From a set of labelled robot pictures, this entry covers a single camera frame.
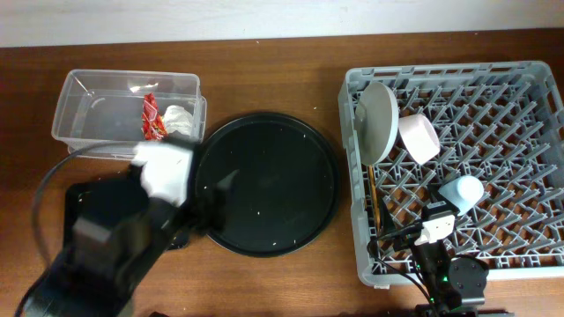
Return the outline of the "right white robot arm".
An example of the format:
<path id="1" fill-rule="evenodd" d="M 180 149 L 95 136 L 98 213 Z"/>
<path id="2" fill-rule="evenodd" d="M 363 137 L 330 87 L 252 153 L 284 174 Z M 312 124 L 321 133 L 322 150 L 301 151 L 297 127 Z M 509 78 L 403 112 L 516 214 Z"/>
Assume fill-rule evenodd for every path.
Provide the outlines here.
<path id="1" fill-rule="evenodd" d="M 391 266 L 378 254 L 380 241 L 391 242 L 400 250 L 409 248 L 412 251 L 416 277 L 408 277 L 404 272 L 399 275 L 408 277 L 427 300 L 426 304 L 415 307 L 415 316 L 478 316 L 479 307 L 486 301 L 488 265 L 466 254 L 449 255 L 442 240 L 417 246 L 414 233 L 421 227 L 418 224 L 401 230 L 387 229 L 370 242 L 367 250 L 387 268 Z"/>

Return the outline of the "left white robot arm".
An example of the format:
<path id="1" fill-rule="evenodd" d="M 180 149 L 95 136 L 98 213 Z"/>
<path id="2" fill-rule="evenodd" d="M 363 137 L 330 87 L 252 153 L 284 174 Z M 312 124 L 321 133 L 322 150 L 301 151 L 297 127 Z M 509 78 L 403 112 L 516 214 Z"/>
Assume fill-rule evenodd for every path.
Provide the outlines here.
<path id="1" fill-rule="evenodd" d="M 273 145 L 252 163 L 243 151 L 168 138 L 135 144 L 123 176 L 70 187 L 75 212 L 61 252 L 33 236 L 45 269 L 16 308 L 18 316 L 119 316 L 168 250 L 191 234 L 253 257 L 297 251 L 338 210 L 338 164 L 331 149 Z"/>

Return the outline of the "wooden chopstick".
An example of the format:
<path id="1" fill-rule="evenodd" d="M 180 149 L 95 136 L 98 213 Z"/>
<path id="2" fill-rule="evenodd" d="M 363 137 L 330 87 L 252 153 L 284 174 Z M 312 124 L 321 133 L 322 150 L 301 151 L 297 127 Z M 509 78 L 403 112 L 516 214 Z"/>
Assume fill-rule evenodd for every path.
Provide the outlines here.
<path id="1" fill-rule="evenodd" d="M 373 201 L 375 230 L 376 230 L 376 233 L 378 233 L 380 231 L 380 228 L 381 228 L 381 215 L 380 215 L 380 208 L 379 208 L 377 190 L 376 190 L 376 185 L 375 185 L 375 172 L 374 172 L 373 166 L 367 167 L 367 174 L 368 174 L 368 180 L 369 180 L 370 195 L 371 195 L 371 199 Z"/>

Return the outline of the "pink plastic bowl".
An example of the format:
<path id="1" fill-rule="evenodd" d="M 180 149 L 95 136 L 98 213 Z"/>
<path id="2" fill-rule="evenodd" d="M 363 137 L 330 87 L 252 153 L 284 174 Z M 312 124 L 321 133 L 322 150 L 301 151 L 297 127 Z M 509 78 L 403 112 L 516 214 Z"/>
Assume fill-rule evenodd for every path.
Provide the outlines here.
<path id="1" fill-rule="evenodd" d="M 439 138 L 432 123 L 423 114 L 400 118 L 398 131 L 405 149 L 419 165 L 424 165 L 440 153 Z"/>

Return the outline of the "light blue plastic cup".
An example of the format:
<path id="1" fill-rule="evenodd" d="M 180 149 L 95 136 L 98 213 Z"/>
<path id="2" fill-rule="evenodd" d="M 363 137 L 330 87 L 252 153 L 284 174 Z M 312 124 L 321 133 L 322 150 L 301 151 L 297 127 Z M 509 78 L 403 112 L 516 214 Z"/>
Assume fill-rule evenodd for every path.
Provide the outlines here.
<path id="1" fill-rule="evenodd" d="M 457 216 L 461 217 L 482 198 L 484 186 L 478 178 L 465 175 L 441 186 L 439 193 L 458 208 Z"/>

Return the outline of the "grey plate with food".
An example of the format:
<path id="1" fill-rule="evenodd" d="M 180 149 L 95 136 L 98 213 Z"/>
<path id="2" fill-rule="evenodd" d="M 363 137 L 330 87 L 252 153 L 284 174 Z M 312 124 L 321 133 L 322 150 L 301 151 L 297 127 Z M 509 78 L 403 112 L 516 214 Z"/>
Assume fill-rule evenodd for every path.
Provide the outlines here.
<path id="1" fill-rule="evenodd" d="M 393 91 L 382 83 L 369 84 L 360 95 L 354 121 L 363 165 L 378 164 L 388 157 L 397 138 L 398 120 Z"/>

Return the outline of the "white paper napkin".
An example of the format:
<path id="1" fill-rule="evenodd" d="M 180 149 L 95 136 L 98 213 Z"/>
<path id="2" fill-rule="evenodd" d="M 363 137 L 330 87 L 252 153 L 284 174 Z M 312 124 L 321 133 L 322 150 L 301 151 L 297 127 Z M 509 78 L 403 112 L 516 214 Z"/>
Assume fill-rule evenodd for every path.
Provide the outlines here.
<path id="1" fill-rule="evenodd" d="M 184 107 L 177 105 L 167 107 L 162 121 L 168 134 L 178 132 L 185 136 L 191 135 L 194 118 Z"/>

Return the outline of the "red snack wrapper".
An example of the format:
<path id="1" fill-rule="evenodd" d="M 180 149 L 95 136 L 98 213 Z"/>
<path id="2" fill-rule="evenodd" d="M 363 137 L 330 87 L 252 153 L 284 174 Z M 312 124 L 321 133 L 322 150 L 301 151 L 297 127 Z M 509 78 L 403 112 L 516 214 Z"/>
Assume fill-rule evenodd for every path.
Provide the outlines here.
<path id="1" fill-rule="evenodd" d="M 159 114 L 159 107 L 153 93 L 144 96 L 142 131 L 145 140 L 148 141 L 159 141 L 167 136 L 167 131 Z"/>

